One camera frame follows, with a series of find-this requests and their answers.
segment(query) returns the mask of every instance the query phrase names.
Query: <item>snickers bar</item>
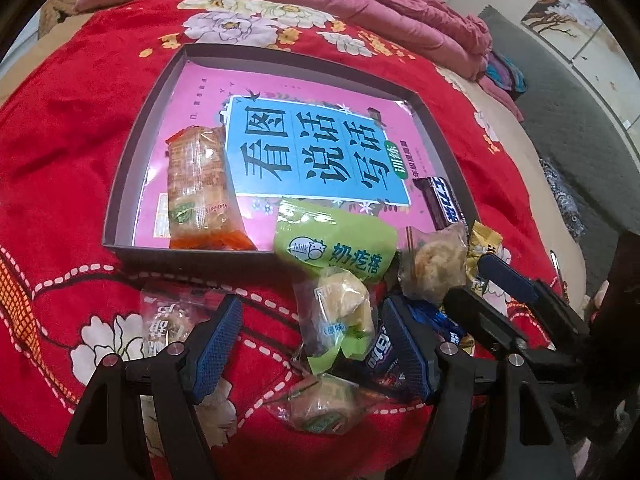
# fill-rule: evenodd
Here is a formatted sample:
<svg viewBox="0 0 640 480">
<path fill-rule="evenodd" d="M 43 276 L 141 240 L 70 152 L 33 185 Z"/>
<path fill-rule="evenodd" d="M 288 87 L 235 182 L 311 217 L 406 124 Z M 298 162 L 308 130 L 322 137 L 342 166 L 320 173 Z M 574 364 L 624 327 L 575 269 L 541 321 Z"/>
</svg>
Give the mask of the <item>snickers bar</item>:
<svg viewBox="0 0 640 480">
<path fill-rule="evenodd" d="M 468 231 L 465 217 L 458 205 L 458 201 L 453 195 L 449 183 L 444 178 L 439 176 L 416 178 L 414 179 L 414 185 L 422 192 L 424 201 L 427 203 L 433 218 L 433 225 L 438 231 L 460 220 L 464 222 Z"/>
</svg>

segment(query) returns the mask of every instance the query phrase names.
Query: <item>candy wrapper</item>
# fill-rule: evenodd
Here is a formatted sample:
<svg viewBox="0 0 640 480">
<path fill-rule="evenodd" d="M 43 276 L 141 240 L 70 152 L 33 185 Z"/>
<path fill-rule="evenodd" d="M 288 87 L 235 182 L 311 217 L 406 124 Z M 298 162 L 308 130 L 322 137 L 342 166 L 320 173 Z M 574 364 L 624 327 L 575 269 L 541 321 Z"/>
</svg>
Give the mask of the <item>candy wrapper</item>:
<svg viewBox="0 0 640 480">
<path fill-rule="evenodd" d="M 300 332 L 314 374 L 338 352 L 364 359 L 377 315 L 364 283 L 376 284 L 396 254 L 398 233 L 382 220 L 283 199 L 274 250 L 293 263 Z"/>
<path fill-rule="evenodd" d="M 143 354 L 153 357 L 174 341 L 185 341 L 193 327 L 207 320 L 204 297 L 184 292 L 175 296 L 142 291 Z"/>
<path fill-rule="evenodd" d="M 226 163 L 225 129 L 190 126 L 167 140 L 172 249 L 254 250 Z"/>
<path fill-rule="evenodd" d="M 466 280 L 478 296 L 482 296 L 486 288 L 485 280 L 478 278 L 478 260 L 483 254 L 495 254 L 501 243 L 501 234 L 478 221 L 474 222 L 466 254 Z"/>
<path fill-rule="evenodd" d="M 328 266 L 377 283 L 396 254 L 398 232 L 379 218 L 283 199 L 273 247 L 282 259 L 309 274 Z"/>
<path fill-rule="evenodd" d="M 465 225 L 460 221 L 428 234 L 409 227 L 406 233 L 398 270 L 402 293 L 440 305 L 451 287 L 465 284 Z"/>
<path fill-rule="evenodd" d="M 325 267 L 294 284 L 300 332 L 312 373 L 327 371 L 340 349 L 362 360 L 373 342 L 377 312 L 367 287 L 348 270 Z"/>
<path fill-rule="evenodd" d="M 299 431 L 345 434 L 385 397 L 329 374 L 309 376 L 267 410 Z"/>
</svg>

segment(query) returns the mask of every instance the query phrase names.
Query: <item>white flower print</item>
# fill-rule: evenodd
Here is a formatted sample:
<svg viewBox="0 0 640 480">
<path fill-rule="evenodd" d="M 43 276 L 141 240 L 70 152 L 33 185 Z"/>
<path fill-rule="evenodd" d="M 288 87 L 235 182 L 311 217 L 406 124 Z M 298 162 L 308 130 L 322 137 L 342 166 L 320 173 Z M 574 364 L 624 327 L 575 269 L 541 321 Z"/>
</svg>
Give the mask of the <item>white flower print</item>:
<svg viewBox="0 0 640 480">
<path fill-rule="evenodd" d="M 491 124 L 489 124 L 489 121 L 484 117 L 482 112 L 479 111 L 477 107 L 476 112 L 474 113 L 474 117 L 476 118 L 476 123 L 478 123 L 478 126 L 486 131 L 486 134 L 493 142 L 500 142 L 500 139 L 498 139 L 498 136 L 495 134 L 494 129 L 491 127 Z"/>
<path fill-rule="evenodd" d="M 324 28 L 325 22 L 332 22 L 335 19 L 326 12 L 310 7 L 273 2 L 262 2 L 262 17 L 276 20 L 283 28 L 311 28 L 314 25 L 318 28 Z"/>
<path fill-rule="evenodd" d="M 453 88 L 455 88 L 458 92 L 462 92 L 466 96 L 466 98 L 469 99 L 468 94 L 466 94 L 466 90 L 459 82 L 457 82 L 455 74 L 453 72 L 436 64 L 434 64 L 433 67 L 436 69 L 436 72 L 440 74 L 447 83 L 453 86 Z"/>
<path fill-rule="evenodd" d="M 129 314 L 126 318 L 116 316 L 113 327 L 93 316 L 90 324 L 80 331 L 82 343 L 71 351 L 76 379 L 86 386 L 107 354 L 119 354 L 125 361 L 142 358 L 142 333 L 140 314 Z"/>
<path fill-rule="evenodd" d="M 443 68 L 436 64 L 434 64 L 433 66 L 435 67 L 436 72 L 438 72 L 445 79 L 445 81 L 447 81 L 451 86 L 453 86 L 453 88 L 455 88 L 459 92 L 462 92 L 465 95 L 465 97 L 469 100 L 473 108 L 476 110 L 474 113 L 476 122 L 486 132 L 486 134 L 492 140 L 492 142 L 500 142 L 500 139 L 498 139 L 498 135 L 496 135 L 491 124 L 489 124 L 489 121 L 485 118 L 485 116 L 480 111 L 480 108 L 478 108 L 476 103 L 471 100 L 471 97 L 469 97 L 469 95 L 466 93 L 465 88 L 456 80 L 457 76 L 453 72 L 447 70 L 446 68 Z"/>
<path fill-rule="evenodd" d="M 337 32 L 318 32 L 329 43 L 334 44 L 340 52 L 346 52 L 352 56 L 371 57 L 371 51 L 366 47 L 364 41 L 356 40 L 348 34 L 338 34 Z"/>
<path fill-rule="evenodd" d="M 254 16 L 262 11 L 263 0 L 183 0 L 178 9 L 229 10 L 243 16 Z"/>
<path fill-rule="evenodd" d="M 231 387 L 229 381 L 220 378 L 213 393 L 206 396 L 199 405 L 195 406 L 202 433 L 204 433 L 209 447 L 224 446 L 238 430 L 236 407 L 228 399 Z M 164 456 L 154 398 L 143 396 L 140 400 L 142 420 L 145 426 L 146 446 L 149 453 L 156 456 Z"/>
<path fill-rule="evenodd" d="M 203 12 L 183 23 L 184 33 L 196 43 L 228 43 L 249 46 L 274 44 L 278 24 L 256 16 L 241 16 L 233 12 Z"/>
<path fill-rule="evenodd" d="M 511 251 L 506 247 L 500 245 L 498 250 L 495 251 L 495 254 L 505 263 L 511 263 Z M 494 282 L 488 283 L 486 292 L 482 297 L 487 301 L 487 303 L 495 307 L 498 312 L 504 316 L 507 315 L 507 304 L 511 301 L 511 296 L 504 292 Z"/>
<path fill-rule="evenodd" d="M 368 215 L 373 214 L 372 213 L 372 208 L 371 208 L 372 204 L 373 204 L 373 202 L 358 202 L 358 205 L 360 206 L 360 212 L 361 213 L 366 213 Z"/>
</svg>

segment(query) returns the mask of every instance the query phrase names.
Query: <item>milk cow logo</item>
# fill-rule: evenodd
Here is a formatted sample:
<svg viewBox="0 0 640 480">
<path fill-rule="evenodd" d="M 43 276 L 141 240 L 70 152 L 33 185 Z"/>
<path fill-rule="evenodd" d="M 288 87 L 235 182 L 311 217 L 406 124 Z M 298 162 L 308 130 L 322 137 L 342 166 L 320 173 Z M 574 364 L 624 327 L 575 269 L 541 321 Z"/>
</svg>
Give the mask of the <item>milk cow logo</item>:
<svg viewBox="0 0 640 480">
<path fill-rule="evenodd" d="M 301 262 L 308 262 L 309 260 L 319 260 L 326 251 L 326 245 L 322 240 L 299 236 L 289 242 L 288 251 Z"/>
</svg>

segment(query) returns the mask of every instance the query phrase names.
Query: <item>red blanket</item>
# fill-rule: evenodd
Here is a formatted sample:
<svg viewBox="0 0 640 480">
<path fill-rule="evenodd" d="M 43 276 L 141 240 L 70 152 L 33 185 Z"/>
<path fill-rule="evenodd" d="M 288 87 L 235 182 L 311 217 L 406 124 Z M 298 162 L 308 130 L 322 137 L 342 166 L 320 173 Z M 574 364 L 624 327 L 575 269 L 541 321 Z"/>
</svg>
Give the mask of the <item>red blanket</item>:
<svg viewBox="0 0 640 480">
<path fill-rule="evenodd" d="M 140 355 L 136 312 L 148 274 L 120 273 L 100 237 L 129 129 L 174 46 L 193 41 L 182 24 L 201 11 L 177 9 L 179 1 L 137 0 L 98 12 L 0 110 L 0 411 L 52 453 L 100 358 L 110 351 Z M 431 62 L 358 27 L 329 27 L 361 41 L 353 44 L 361 55 L 341 52 L 340 42 L 316 34 L 316 27 L 284 34 L 275 48 L 340 62 L 417 92 L 456 155 L 482 222 L 504 236 L 511 265 L 549 282 L 553 270 L 527 190 L 465 95 Z M 238 428 L 212 434 L 223 477 L 349 478 L 414 452 L 430 414 L 422 403 L 389 402 L 341 437 L 295 433 L 271 416 L 263 402 L 299 380 L 288 362 L 300 343 L 290 286 L 268 270 L 221 271 L 212 280 L 247 298 L 218 406 L 236 414 Z M 533 345 L 547 344 L 523 306 L 506 306 Z"/>
</svg>

